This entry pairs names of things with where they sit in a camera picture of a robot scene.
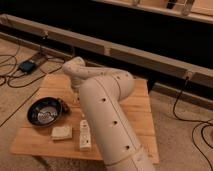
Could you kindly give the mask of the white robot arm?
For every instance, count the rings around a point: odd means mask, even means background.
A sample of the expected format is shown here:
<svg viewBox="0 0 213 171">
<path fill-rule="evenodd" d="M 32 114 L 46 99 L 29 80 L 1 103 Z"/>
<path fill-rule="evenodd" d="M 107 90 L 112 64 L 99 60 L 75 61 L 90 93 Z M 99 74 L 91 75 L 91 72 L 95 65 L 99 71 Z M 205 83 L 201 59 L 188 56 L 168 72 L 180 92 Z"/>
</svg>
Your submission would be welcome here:
<svg viewBox="0 0 213 171">
<path fill-rule="evenodd" d="M 80 107 L 108 171 L 156 171 L 119 102 L 134 90 L 125 70 L 88 67 L 81 57 L 62 66 L 78 92 Z"/>
</svg>

